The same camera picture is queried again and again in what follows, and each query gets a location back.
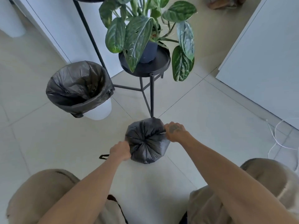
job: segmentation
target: hand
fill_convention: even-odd
[[[112,148],[110,148],[109,157],[115,157],[120,159],[120,161],[125,161],[131,158],[130,146],[126,141],[118,142]]]
[[[179,123],[171,122],[165,124],[164,128],[166,130],[166,137],[171,142],[179,142],[185,133],[188,133],[185,127]]]

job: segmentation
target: tattoo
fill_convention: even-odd
[[[181,127],[181,126],[178,126],[178,125],[171,125],[171,126],[169,127],[169,133],[173,133],[173,132],[176,131],[176,130],[181,131],[181,130],[182,130],[182,127]]]

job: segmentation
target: tile floor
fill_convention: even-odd
[[[211,11],[202,0],[190,1],[199,10],[191,19],[195,66],[182,83],[173,81],[171,69],[156,81],[155,116],[164,123],[184,124],[198,140],[237,165],[253,157],[266,158],[274,139],[261,118],[272,125],[279,119],[215,78],[217,67],[260,0],[224,11]],[[118,88],[112,112],[104,120],[74,119],[58,109],[48,101],[45,88],[64,63],[30,22],[25,20],[25,25],[27,34],[20,38],[0,31],[0,223],[6,223],[9,198],[30,175],[64,168],[83,178],[102,163],[100,154],[123,140],[130,123],[149,117],[140,92]],[[125,72],[112,80],[127,86],[139,84]],[[277,137],[287,147],[299,146],[299,131],[288,124],[282,124]],[[297,151],[280,146],[270,154],[291,168],[297,165],[296,157]],[[186,152],[170,144],[166,155],[154,164],[122,163],[111,193],[131,224],[174,224],[186,211],[189,193],[204,185]]]

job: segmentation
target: power cord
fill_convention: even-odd
[[[278,142],[278,140],[276,139],[276,130],[277,130],[277,127],[278,127],[278,125],[279,124],[281,124],[282,122],[285,122],[286,120],[288,120],[288,119],[299,119],[299,118],[287,118],[287,119],[284,119],[284,120],[281,120],[277,125],[276,125],[276,127],[274,128],[274,131],[272,131],[272,129],[271,129],[271,127],[270,127],[270,124],[268,123],[268,120],[267,119],[263,119],[263,118],[261,118],[262,120],[264,120],[264,121],[266,121],[266,123],[267,123],[267,125],[268,125],[268,128],[269,128],[269,130],[270,130],[270,132],[271,132],[271,134],[272,134],[272,136],[273,136],[273,138],[274,138],[274,140],[275,140],[275,144],[272,146],[272,148],[269,150],[269,152],[268,152],[268,158],[270,158],[269,157],[269,155],[270,155],[270,153],[271,153],[271,151],[273,150],[273,148],[276,146],[276,145],[280,145],[281,147],[283,147],[283,148],[287,148],[287,149],[292,149],[292,150],[297,150],[297,166],[296,166],[296,168],[295,168],[295,172],[296,173],[298,173],[299,172],[299,147],[296,149],[296,148],[289,148],[289,147],[285,147],[285,146],[283,146],[282,144],[280,144],[279,142]]]

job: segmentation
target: trash can liner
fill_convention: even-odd
[[[57,71],[47,85],[49,100],[76,118],[104,103],[113,94],[107,71],[97,63],[80,61]]]
[[[153,163],[164,156],[170,144],[164,124],[155,117],[129,125],[125,140],[130,145],[131,159],[144,164]]]

